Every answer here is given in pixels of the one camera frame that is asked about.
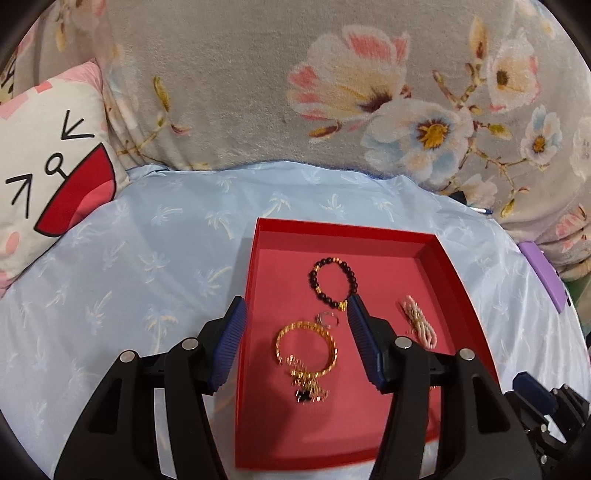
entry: pillow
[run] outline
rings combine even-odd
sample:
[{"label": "pillow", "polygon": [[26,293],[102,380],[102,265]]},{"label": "pillow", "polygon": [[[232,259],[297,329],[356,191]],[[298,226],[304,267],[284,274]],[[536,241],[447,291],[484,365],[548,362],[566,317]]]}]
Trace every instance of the pillow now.
[{"label": "pillow", "polygon": [[0,296],[129,184],[109,144],[100,69],[74,67],[0,105]]}]

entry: purple object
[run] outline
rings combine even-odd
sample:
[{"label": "purple object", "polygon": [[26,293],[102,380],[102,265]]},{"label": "purple object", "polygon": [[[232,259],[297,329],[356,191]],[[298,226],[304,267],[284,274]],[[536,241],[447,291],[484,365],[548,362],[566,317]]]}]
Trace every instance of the purple object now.
[{"label": "purple object", "polygon": [[542,285],[550,295],[552,303],[558,310],[558,313],[562,313],[564,305],[567,301],[566,287],[564,283],[556,273],[554,267],[546,260],[544,253],[540,248],[533,242],[523,242],[517,245],[521,253],[527,258],[534,271],[538,274]]}]

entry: gold bracelet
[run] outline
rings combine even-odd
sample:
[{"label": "gold bracelet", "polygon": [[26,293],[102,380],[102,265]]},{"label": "gold bracelet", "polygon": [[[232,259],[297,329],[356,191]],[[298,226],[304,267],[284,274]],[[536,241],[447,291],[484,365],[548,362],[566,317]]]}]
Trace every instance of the gold bracelet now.
[{"label": "gold bracelet", "polygon": [[[281,352],[279,350],[281,338],[283,338],[287,332],[300,328],[312,330],[313,332],[318,333],[328,344],[329,359],[323,370],[318,372],[309,372],[302,361],[296,358],[294,355],[289,355],[285,359],[281,356]],[[281,365],[285,361],[287,365],[292,367],[290,375],[293,378],[293,384],[301,387],[301,390],[298,390],[295,393],[298,402],[320,401],[326,399],[329,392],[328,390],[322,389],[318,385],[316,379],[325,376],[335,367],[337,354],[338,349],[336,347],[335,339],[333,339],[332,335],[326,328],[324,328],[322,325],[319,325],[318,323],[304,321],[290,323],[279,331],[275,340],[275,357],[277,358],[277,362]]]}]

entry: silver rivet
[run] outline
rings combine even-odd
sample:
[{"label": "silver rivet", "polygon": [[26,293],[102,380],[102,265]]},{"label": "silver rivet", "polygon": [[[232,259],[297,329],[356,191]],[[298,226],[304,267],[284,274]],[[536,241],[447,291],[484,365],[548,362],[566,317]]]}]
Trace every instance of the silver rivet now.
[{"label": "silver rivet", "polygon": [[128,364],[129,362],[131,362],[134,358],[135,358],[135,353],[133,353],[131,350],[127,350],[127,351],[123,352],[121,355],[119,355],[119,360],[121,360],[125,364]]},{"label": "silver rivet", "polygon": [[394,343],[396,344],[396,346],[398,348],[407,349],[407,348],[410,348],[410,346],[413,344],[413,341],[407,337],[398,337],[398,338],[396,338]]},{"label": "silver rivet", "polygon": [[181,346],[185,350],[195,350],[199,345],[199,341],[196,338],[185,338]]},{"label": "silver rivet", "polygon": [[462,348],[460,350],[460,356],[468,362],[476,358],[476,354],[469,348]]}]

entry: silver ring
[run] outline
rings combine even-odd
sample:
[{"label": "silver ring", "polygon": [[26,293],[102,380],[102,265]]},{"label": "silver ring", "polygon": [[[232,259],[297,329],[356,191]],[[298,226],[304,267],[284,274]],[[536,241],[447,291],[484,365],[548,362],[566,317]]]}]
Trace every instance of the silver ring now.
[{"label": "silver ring", "polygon": [[[325,316],[334,317],[336,323],[326,323],[323,320],[323,318]],[[330,330],[331,328],[338,327],[339,326],[339,323],[340,323],[339,316],[335,312],[329,312],[328,310],[326,310],[325,312],[320,312],[318,315],[316,315],[316,318],[314,320],[316,321],[316,323],[318,325],[320,325],[321,327],[326,328],[327,330]]]}]

